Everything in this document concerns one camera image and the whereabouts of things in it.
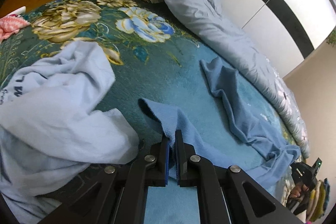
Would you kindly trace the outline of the person's right hand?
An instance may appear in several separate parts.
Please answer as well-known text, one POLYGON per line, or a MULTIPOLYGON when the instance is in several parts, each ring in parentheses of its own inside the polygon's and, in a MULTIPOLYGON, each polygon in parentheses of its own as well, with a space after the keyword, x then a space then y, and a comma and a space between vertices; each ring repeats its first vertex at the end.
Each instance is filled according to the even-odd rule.
POLYGON ((309 188, 302 183, 298 183, 295 187, 291 190, 290 195, 288 197, 288 202, 292 199, 299 198, 303 193, 307 192, 309 188))

